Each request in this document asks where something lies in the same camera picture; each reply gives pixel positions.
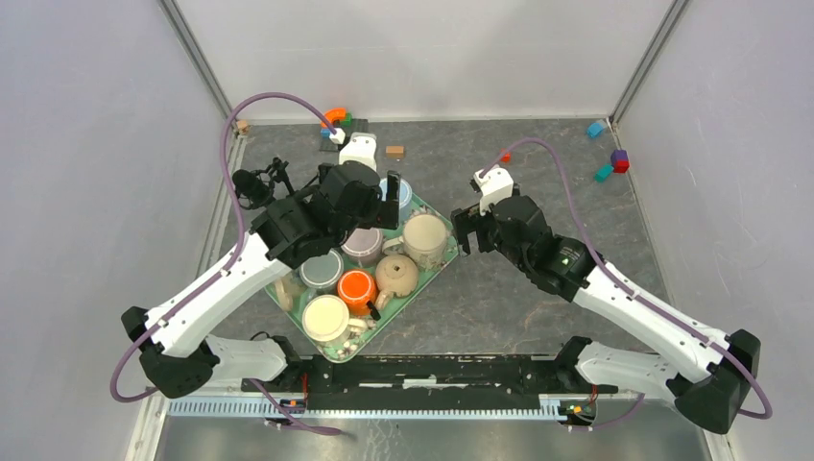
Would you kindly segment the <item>grey lego baseplate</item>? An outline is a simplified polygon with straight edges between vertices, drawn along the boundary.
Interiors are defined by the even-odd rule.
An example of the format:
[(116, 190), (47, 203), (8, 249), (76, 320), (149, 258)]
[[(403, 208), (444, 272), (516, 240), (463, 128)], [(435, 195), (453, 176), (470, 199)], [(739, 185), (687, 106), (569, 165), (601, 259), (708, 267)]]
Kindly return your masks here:
[(320, 152), (338, 154), (340, 150), (349, 143), (350, 136), (354, 133), (366, 133), (369, 128), (368, 119), (352, 119), (347, 127), (342, 127), (346, 134), (343, 144), (335, 144), (328, 137), (322, 137), (319, 147)]

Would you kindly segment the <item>blue block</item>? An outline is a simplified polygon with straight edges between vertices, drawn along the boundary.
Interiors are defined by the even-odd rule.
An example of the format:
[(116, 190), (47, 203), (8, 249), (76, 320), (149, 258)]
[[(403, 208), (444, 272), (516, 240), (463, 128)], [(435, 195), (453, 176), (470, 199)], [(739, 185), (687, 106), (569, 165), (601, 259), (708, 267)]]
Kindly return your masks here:
[(586, 134), (589, 138), (594, 139), (603, 134), (609, 127), (606, 119), (599, 119), (587, 126)]

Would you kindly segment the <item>grey mug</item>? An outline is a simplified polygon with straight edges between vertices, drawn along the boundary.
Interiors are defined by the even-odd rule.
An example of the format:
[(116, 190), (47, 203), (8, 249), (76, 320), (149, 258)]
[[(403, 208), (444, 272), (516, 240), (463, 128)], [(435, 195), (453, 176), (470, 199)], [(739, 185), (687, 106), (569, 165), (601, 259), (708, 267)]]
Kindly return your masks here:
[(314, 256), (299, 267), (299, 278), (308, 289), (318, 294), (333, 293), (345, 271), (343, 257), (334, 249), (327, 254)]

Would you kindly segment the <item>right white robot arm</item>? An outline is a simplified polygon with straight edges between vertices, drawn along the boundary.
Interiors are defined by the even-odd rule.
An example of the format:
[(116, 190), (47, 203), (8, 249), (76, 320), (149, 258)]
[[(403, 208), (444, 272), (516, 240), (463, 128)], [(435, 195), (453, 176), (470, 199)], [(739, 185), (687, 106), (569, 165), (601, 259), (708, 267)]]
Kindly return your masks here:
[(586, 337), (569, 339), (554, 377), (567, 392), (614, 386), (659, 398), (700, 428), (726, 434), (755, 386), (761, 343), (746, 331), (727, 334), (682, 314), (632, 283), (585, 242), (554, 233), (527, 196), (451, 213), (465, 254), (475, 234), (482, 253), (497, 251), (537, 289), (623, 328), (651, 352), (614, 349)]

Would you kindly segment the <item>floral cream mug green inside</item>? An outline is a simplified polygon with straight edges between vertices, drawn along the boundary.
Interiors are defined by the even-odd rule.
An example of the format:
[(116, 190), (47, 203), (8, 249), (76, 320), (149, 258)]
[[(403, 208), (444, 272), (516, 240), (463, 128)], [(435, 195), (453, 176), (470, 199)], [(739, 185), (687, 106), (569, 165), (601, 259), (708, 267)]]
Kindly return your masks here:
[(421, 271), (435, 271), (445, 262), (448, 231), (443, 220), (432, 213), (417, 214), (409, 218), (399, 237), (383, 243), (385, 255), (406, 255)]

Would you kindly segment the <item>orange curved block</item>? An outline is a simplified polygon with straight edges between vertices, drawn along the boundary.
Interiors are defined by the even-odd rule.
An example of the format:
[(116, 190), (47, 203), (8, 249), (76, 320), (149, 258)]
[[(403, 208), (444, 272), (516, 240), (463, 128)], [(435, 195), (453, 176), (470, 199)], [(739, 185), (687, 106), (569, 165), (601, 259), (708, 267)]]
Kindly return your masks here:
[[(352, 123), (352, 114), (346, 108), (330, 109), (324, 113), (324, 117), (331, 122), (331, 125), (334, 128), (342, 128), (346, 131)], [(323, 138), (329, 138), (330, 136), (330, 129), (325, 125), (325, 123), (322, 123), (321, 125), (321, 136)]]

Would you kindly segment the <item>brown wooden block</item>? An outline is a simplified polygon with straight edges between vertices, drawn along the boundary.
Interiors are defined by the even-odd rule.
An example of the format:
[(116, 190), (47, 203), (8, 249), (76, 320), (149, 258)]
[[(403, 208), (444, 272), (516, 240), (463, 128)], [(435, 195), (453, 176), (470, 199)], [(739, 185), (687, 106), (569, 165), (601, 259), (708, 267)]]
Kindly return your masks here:
[(406, 149), (404, 146), (400, 145), (392, 145), (387, 146), (385, 148), (385, 155), (387, 158), (393, 159), (404, 159), (406, 154)]

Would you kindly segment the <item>purple red block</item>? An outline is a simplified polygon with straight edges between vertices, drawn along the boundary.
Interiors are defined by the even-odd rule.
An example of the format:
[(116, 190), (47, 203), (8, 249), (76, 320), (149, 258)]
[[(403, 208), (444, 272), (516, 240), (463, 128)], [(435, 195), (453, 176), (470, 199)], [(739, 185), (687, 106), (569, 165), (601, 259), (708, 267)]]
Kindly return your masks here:
[(610, 155), (610, 163), (614, 173), (627, 173), (630, 168), (628, 152), (623, 149), (614, 150)]

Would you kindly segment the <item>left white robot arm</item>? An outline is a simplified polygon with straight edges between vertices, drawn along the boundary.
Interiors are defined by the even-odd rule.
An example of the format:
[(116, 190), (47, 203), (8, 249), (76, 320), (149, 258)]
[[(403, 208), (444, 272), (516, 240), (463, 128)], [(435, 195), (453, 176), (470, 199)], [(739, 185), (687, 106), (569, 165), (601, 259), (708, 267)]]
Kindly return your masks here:
[(209, 381), (257, 378), (278, 391), (294, 389), (301, 366), (282, 340), (226, 340), (212, 335), (253, 294), (283, 279), (307, 260), (344, 245), (358, 229), (394, 230), (399, 221), (401, 176), (388, 186), (355, 160), (319, 166), (300, 190), (287, 162), (232, 174), (240, 210), (258, 215), (224, 258), (160, 306), (129, 308), (121, 317), (146, 378), (169, 399), (187, 396)]

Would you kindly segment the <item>black mounting base rail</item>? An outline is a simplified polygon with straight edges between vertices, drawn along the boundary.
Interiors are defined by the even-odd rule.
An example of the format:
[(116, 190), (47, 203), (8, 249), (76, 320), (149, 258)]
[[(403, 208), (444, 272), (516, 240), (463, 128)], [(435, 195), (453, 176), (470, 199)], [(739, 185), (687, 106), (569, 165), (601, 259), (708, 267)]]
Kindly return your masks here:
[(615, 394), (552, 356), (362, 355), (333, 363), (306, 356), (262, 389), (302, 394), (309, 410), (530, 410), (541, 395)]

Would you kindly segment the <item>light blue ribbed mug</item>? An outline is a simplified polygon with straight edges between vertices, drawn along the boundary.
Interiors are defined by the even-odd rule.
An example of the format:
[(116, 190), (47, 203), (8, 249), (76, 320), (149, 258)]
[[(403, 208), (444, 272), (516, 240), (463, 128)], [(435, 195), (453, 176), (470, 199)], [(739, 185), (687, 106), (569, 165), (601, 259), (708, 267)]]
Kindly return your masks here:
[[(379, 182), (379, 188), (382, 192), (382, 200), (385, 201), (387, 199), (387, 192), (388, 192), (388, 179), (383, 178)], [(399, 199), (399, 224), (403, 224), (406, 220), (409, 219), (411, 210), (412, 210), (412, 199), (413, 199), (413, 190), (411, 185), (404, 179), (401, 179), (399, 182), (399, 192), (398, 192), (398, 199)]]

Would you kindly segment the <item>tan ceramic mug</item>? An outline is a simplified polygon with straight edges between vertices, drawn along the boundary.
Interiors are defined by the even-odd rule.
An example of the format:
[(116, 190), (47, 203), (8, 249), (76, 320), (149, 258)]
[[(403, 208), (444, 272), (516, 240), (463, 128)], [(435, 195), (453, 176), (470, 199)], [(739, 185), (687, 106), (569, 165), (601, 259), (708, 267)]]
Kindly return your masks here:
[(406, 255), (386, 255), (376, 265), (374, 278), (379, 290), (376, 302), (383, 309), (393, 298), (410, 296), (419, 284), (419, 269)]

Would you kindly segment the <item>mauve mug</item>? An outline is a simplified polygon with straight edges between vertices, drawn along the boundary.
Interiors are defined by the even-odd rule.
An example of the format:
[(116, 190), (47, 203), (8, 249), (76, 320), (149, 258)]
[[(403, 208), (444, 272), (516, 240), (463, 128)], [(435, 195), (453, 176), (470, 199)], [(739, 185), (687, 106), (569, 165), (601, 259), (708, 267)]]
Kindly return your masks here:
[(341, 250), (358, 266), (372, 267), (382, 256), (383, 242), (384, 235), (380, 229), (357, 229)]

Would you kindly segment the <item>orange mug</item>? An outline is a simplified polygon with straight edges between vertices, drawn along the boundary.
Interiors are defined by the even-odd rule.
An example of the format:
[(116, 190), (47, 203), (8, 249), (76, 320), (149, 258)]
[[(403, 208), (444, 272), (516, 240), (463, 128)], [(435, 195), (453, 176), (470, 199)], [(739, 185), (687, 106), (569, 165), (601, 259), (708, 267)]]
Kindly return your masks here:
[(352, 269), (343, 273), (337, 283), (337, 294), (347, 305), (352, 316), (369, 316), (375, 321), (381, 319), (376, 302), (379, 290), (375, 278), (360, 269)]

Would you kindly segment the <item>green floral tray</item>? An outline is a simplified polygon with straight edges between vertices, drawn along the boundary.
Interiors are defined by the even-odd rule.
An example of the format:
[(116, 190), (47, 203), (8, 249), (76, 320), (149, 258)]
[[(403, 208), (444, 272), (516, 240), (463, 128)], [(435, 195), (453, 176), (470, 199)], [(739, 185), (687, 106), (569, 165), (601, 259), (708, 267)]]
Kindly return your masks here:
[(331, 362), (357, 355), (458, 255), (450, 221), (408, 183), (400, 197), (396, 230), (358, 230), (265, 289)]

